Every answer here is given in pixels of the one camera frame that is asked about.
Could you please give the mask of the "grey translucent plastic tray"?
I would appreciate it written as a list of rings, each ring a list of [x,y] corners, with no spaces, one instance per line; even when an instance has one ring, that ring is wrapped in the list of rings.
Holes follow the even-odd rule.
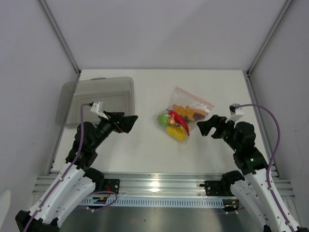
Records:
[[[85,103],[103,103],[107,112],[135,114],[134,82],[131,77],[98,77],[67,82],[63,85],[56,114],[56,124],[75,128],[80,124],[80,107]]]

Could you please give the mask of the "clear pink zip top bag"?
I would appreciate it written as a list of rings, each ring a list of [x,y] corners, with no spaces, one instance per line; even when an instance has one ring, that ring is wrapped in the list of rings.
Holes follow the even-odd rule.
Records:
[[[181,105],[183,107],[186,107],[188,105],[193,110],[203,110],[203,111],[208,113],[208,115],[202,120],[195,121],[195,122],[191,122],[191,121],[187,122],[186,121],[186,123],[189,126],[190,134],[191,134],[191,131],[197,126],[197,123],[207,119],[207,117],[210,115],[211,111],[214,109],[214,105],[211,104],[210,102],[208,102],[208,101],[206,101],[206,100],[204,100],[204,99],[202,99],[198,96],[195,96],[192,93],[190,93],[190,92],[188,92],[188,91],[186,91],[186,90],[184,90],[180,87],[176,87],[174,89],[172,95],[171,95],[171,98],[169,100],[169,104],[168,104],[167,108],[154,115],[154,123],[156,124],[156,126],[161,131],[163,131],[165,133],[166,133],[166,127],[162,127],[158,124],[157,116],[159,114],[168,114],[169,115],[169,110],[174,110],[173,109],[174,104]],[[175,121],[175,119],[172,116],[169,116],[169,125],[168,126],[182,127],[179,123],[177,123]]]

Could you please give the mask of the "red chili pepper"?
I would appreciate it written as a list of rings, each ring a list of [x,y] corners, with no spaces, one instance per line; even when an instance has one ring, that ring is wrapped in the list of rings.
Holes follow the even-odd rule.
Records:
[[[169,115],[172,116],[177,123],[179,123],[186,131],[187,135],[190,135],[189,126],[186,121],[174,110],[169,110]]]

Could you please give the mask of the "red grapefruit wedge toy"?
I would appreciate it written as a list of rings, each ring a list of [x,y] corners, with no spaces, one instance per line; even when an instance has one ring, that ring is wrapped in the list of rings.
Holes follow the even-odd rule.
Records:
[[[189,113],[186,113],[184,119],[186,121],[195,122],[204,119],[207,115],[208,113],[203,110],[190,110]]]

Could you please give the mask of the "orange ginger root toy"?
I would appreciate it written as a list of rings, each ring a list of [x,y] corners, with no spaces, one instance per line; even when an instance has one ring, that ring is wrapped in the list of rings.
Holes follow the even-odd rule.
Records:
[[[183,107],[181,105],[173,105],[173,109],[176,113],[178,113],[185,121],[194,122],[194,111],[191,109],[188,105],[186,107]]]

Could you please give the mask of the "yellow lemon toy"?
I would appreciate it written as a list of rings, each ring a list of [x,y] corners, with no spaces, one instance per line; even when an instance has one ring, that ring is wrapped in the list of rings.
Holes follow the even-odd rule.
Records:
[[[178,141],[185,141],[187,139],[187,132],[183,127],[167,126],[166,133]]]

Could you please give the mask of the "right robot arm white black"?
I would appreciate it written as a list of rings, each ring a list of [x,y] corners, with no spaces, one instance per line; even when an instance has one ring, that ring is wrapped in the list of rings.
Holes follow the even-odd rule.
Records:
[[[273,183],[268,164],[255,147],[254,126],[248,122],[234,122],[213,115],[197,123],[202,136],[215,129],[213,139],[222,139],[234,151],[237,170],[222,175],[220,188],[226,195],[234,195],[252,219],[265,232],[307,232],[289,212]]]

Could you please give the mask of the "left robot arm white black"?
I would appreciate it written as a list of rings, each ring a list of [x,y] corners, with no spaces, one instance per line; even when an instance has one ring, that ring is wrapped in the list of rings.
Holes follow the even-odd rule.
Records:
[[[104,173],[92,168],[97,148],[112,133],[129,133],[138,116],[123,112],[105,112],[100,122],[81,121],[65,164],[53,183],[27,211],[21,210],[15,221],[21,232],[57,232],[68,215],[86,197],[118,194],[108,186]]]

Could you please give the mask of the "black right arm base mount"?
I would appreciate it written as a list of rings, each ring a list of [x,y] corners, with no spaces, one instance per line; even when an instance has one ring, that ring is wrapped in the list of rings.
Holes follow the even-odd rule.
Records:
[[[199,184],[200,187],[204,188],[207,196],[213,197],[232,197],[233,194],[230,191],[230,185],[224,181],[208,180]]]

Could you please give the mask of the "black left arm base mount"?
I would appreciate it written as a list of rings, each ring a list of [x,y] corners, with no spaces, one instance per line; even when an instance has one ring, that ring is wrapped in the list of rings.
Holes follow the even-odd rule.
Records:
[[[119,193],[120,179],[105,179],[103,184],[103,191],[111,191],[116,194]]]

